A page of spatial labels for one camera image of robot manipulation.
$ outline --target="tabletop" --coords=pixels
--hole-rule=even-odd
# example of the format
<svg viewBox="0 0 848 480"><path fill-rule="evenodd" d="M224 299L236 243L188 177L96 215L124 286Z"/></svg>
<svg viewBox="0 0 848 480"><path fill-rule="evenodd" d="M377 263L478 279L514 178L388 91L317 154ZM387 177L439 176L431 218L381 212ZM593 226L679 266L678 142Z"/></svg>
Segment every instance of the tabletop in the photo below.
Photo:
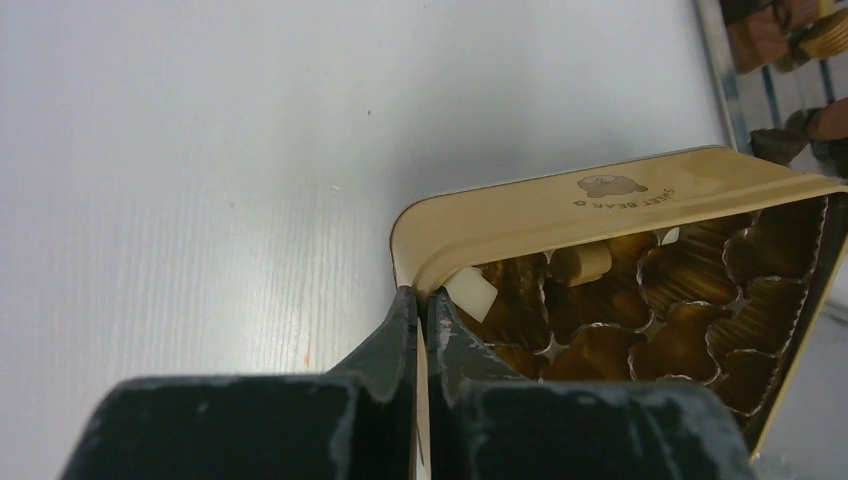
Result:
<svg viewBox="0 0 848 480"><path fill-rule="evenodd" d="M139 375L321 371L447 190L725 142L694 4L0 1L0 471Z"/></svg>

